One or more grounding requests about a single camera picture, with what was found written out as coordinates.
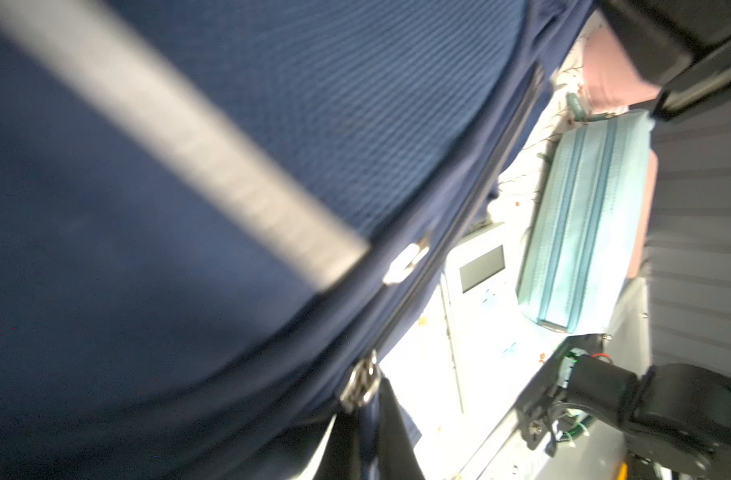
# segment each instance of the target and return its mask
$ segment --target gray strap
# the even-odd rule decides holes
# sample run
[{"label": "gray strap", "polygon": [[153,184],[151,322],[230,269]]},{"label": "gray strap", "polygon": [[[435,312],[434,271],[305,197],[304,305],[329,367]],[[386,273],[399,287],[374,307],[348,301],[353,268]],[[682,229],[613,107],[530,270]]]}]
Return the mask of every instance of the gray strap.
[{"label": "gray strap", "polygon": [[368,243],[95,0],[0,0],[0,30],[318,290]]}]

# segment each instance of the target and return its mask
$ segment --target zipper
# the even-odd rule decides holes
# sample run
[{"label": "zipper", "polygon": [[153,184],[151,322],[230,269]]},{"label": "zipper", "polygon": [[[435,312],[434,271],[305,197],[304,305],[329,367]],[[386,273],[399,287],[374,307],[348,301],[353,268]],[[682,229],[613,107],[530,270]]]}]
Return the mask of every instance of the zipper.
[{"label": "zipper", "polygon": [[430,249],[424,259],[425,264],[415,272],[418,278],[413,280],[410,290],[406,292],[400,304],[392,311],[380,334],[371,343],[367,351],[374,349],[380,350],[384,346],[389,338],[389,334],[405,318],[406,310],[411,308],[411,302],[418,295],[422,294],[423,287],[435,278],[437,272],[445,263],[445,258],[455,245],[458,235],[464,230],[471,217],[475,215],[480,203],[482,203],[487,192],[491,191],[495,180],[498,178],[501,162],[496,161],[496,159],[505,158],[512,152],[514,143],[523,131],[528,121],[528,115],[533,110],[533,106],[539,98],[539,94],[541,93],[539,87],[541,86],[542,80],[543,71],[541,70],[541,65],[536,64],[531,80],[528,82],[528,86],[523,93],[522,100],[515,108],[510,123],[496,143],[496,147],[491,153],[486,166],[483,168],[481,174],[478,175],[475,187],[472,188],[470,195],[465,199],[464,204],[459,209],[459,215],[456,216],[442,238],[437,242],[437,246]]},{"label": "zipper", "polygon": [[568,219],[568,211],[571,209],[571,197],[573,187],[576,184],[576,173],[579,170],[579,160],[581,151],[584,146],[584,138],[587,136],[587,129],[581,128],[576,131],[576,138],[573,140],[573,150],[571,152],[571,163],[568,165],[568,175],[565,180],[565,188],[563,189],[563,202],[557,215],[557,226],[555,228],[554,242],[552,243],[552,251],[550,252],[550,261],[547,264],[547,278],[544,281],[544,291],[541,295],[541,306],[539,307],[538,322],[547,322],[547,311],[552,300],[552,290],[554,288],[555,276],[557,275],[557,265],[560,264],[560,254],[563,248],[563,238],[565,237],[565,224]]},{"label": "zipper", "polygon": [[597,238],[597,226],[600,223],[603,203],[605,201],[608,175],[610,173],[610,161],[613,158],[613,144],[616,140],[617,122],[618,120],[616,118],[611,118],[608,121],[608,131],[606,133],[605,144],[603,145],[601,169],[597,176],[597,187],[595,188],[595,196],[592,202],[592,212],[590,214],[590,221],[587,224],[587,235],[584,237],[584,246],[581,251],[579,271],[576,278],[577,289],[573,292],[571,314],[568,316],[567,329],[569,332],[576,330],[576,325],[579,323],[579,316],[581,315],[581,304],[584,302],[584,293],[587,291],[587,275],[590,271],[590,262],[594,252],[595,239]]},{"label": "zipper", "polygon": [[363,357],[352,367],[350,379],[339,394],[339,402],[348,414],[368,405],[379,391],[381,369],[376,350]]}]

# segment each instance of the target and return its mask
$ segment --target metal buckle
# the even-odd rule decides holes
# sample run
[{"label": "metal buckle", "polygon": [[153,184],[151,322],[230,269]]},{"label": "metal buckle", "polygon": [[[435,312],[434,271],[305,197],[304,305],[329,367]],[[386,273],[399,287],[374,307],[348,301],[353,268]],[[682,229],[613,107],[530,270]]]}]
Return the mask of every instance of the metal buckle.
[{"label": "metal buckle", "polygon": [[376,364],[376,350],[352,367],[350,380],[344,386],[339,401],[348,414],[369,404],[381,384],[381,369]]}]

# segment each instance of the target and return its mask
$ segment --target light blue pouch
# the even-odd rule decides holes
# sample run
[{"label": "light blue pouch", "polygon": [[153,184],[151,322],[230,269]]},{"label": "light blue pouch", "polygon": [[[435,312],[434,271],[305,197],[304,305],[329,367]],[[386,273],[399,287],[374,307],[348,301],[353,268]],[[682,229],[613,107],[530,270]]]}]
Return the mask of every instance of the light blue pouch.
[{"label": "light blue pouch", "polygon": [[632,258],[646,182],[646,110],[586,124],[557,146],[517,299],[532,321],[604,332]]}]

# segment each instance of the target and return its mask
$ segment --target small screen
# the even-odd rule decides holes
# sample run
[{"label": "small screen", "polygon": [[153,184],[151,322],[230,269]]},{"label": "small screen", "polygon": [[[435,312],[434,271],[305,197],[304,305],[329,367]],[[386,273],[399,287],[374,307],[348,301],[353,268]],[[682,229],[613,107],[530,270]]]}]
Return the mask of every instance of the small screen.
[{"label": "small screen", "polygon": [[504,245],[480,255],[469,264],[459,269],[461,274],[461,292],[467,293],[477,285],[485,282],[492,276],[505,269]]}]

